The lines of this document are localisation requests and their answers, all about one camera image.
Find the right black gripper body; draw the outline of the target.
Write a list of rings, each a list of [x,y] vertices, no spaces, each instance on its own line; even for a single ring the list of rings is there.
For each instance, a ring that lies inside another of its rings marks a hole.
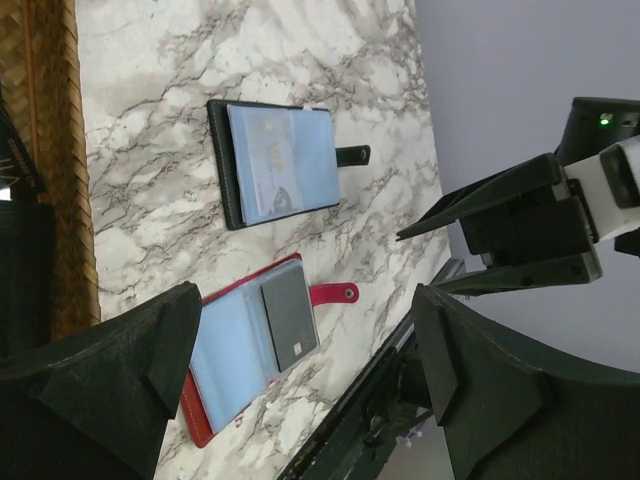
[[[460,219],[468,250],[492,268],[593,250],[581,198],[568,182],[522,193]]]

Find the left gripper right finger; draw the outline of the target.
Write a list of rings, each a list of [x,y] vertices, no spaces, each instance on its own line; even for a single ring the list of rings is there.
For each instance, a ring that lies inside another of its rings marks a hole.
[[[551,348],[423,284],[412,320],[455,478],[638,478],[638,374]]]

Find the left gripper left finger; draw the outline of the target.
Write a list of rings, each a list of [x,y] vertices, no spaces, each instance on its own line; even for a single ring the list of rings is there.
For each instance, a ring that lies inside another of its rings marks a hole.
[[[4,479],[151,479],[200,322],[184,282],[1,364]]]

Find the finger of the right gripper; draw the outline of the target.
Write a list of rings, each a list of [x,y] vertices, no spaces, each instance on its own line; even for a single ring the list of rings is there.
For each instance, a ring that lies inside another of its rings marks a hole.
[[[597,256],[591,252],[475,271],[432,284],[451,295],[482,296],[495,293],[588,284],[602,276]]]
[[[400,230],[405,240],[489,210],[542,187],[559,184],[562,171],[557,157],[539,155],[441,197],[417,222]]]

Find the red card holder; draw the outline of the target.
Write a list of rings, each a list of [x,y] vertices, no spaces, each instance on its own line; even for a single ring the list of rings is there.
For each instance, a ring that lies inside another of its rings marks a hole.
[[[181,394],[185,421],[198,448],[210,443],[275,379],[306,357],[278,371],[260,293],[261,277],[294,258],[302,261],[295,253],[204,299]],[[360,296],[352,282],[307,284],[313,313],[319,305],[353,304]]]

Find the black card holder in tray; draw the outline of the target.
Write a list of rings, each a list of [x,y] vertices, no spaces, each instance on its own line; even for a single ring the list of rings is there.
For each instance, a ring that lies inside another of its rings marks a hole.
[[[54,209],[5,105],[1,106],[1,360],[51,340]]]

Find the grey VIP card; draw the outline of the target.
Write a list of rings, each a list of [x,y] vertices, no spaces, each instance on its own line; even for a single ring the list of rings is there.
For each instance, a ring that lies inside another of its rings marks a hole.
[[[288,260],[260,280],[276,363],[284,372],[318,346],[315,317],[302,261]]]

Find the silver VIP card in holder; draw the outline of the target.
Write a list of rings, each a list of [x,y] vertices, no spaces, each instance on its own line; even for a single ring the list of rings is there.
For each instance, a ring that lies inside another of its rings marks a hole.
[[[290,112],[232,105],[227,114],[244,222],[255,225],[300,212]]]

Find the woven wicker organizer tray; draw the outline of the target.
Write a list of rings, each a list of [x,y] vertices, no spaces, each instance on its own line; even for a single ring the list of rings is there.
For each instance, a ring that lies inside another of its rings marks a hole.
[[[1,93],[55,213],[52,334],[100,321],[78,31],[72,1],[1,4]]]

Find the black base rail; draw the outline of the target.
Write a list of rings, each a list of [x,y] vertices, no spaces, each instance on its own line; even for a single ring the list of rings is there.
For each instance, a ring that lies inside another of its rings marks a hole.
[[[283,479],[375,479],[396,445],[442,414],[459,387],[449,296],[417,286],[408,314],[281,473]]]

